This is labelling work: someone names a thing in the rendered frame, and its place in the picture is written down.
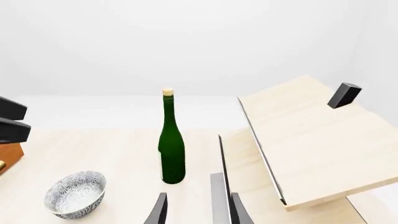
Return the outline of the pale wooden rack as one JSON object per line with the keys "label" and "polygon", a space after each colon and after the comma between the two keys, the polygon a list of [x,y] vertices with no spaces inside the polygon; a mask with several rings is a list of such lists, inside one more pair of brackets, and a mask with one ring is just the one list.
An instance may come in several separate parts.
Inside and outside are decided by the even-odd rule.
{"label": "pale wooden rack", "polygon": [[398,224],[398,127],[301,76],[238,103],[247,126],[222,136],[229,186],[253,224]]}

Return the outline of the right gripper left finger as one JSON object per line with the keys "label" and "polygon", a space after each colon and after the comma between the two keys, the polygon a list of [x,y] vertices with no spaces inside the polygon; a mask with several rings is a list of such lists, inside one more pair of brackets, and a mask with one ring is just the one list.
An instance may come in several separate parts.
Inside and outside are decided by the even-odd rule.
{"label": "right gripper left finger", "polygon": [[162,192],[144,224],[165,224],[168,211],[167,193]]}

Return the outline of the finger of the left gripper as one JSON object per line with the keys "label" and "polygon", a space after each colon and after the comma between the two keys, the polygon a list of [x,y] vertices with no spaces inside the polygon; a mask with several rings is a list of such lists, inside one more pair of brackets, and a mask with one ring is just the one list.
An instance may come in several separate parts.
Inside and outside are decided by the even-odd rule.
{"label": "finger of the left gripper", "polygon": [[0,143],[22,143],[28,140],[31,126],[0,118]]}
{"label": "finger of the left gripper", "polygon": [[27,107],[0,96],[0,117],[4,119],[24,119]]}

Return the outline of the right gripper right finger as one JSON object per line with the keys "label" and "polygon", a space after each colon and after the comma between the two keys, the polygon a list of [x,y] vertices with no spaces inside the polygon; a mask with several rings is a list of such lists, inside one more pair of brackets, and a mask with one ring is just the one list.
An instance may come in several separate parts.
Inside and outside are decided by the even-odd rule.
{"label": "right gripper right finger", "polygon": [[233,199],[233,203],[235,206],[237,218],[238,218],[238,224],[254,224],[252,221],[251,217],[247,213],[240,197],[239,194],[236,192],[233,192],[231,194],[231,197]]}

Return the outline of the patterned black and white bowl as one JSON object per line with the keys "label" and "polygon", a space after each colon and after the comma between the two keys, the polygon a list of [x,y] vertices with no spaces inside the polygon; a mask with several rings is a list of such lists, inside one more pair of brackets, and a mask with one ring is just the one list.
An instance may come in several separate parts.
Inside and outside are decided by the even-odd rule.
{"label": "patterned black and white bowl", "polygon": [[46,191],[44,207],[62,219],[81,218],[100,205],[105,196],[106,184],[106,177],[97,171],[72,173]]}

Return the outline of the green glass wine bottle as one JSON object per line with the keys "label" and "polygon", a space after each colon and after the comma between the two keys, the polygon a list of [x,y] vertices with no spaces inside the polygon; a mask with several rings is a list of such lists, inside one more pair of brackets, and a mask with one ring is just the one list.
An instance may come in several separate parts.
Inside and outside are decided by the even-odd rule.
{"label": "green glass wine bottle", "polygon": [[158,143],[161,178],[167,184],[177,184],[185,178],[185,145],[175,119],[174,90],[162,90],[164,123]]}

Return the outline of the small black block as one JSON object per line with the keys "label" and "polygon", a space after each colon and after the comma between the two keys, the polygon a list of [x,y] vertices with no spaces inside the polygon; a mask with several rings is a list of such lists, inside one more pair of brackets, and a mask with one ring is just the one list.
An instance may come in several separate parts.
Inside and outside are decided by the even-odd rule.
{"label": "small black block", "polygon": [[327,105],[330,108],[337,109],[351,104],[361,90],[362,88],[357,85],[343,82],[335,91]]}

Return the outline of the grey flat plate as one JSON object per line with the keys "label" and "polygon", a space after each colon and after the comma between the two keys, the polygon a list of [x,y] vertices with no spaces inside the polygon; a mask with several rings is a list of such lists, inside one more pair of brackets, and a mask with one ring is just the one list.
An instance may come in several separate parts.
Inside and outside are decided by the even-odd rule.
{"label": "grey flat plate", "polygon": [[223,173],[210,175],[213,224],[232,224]]}

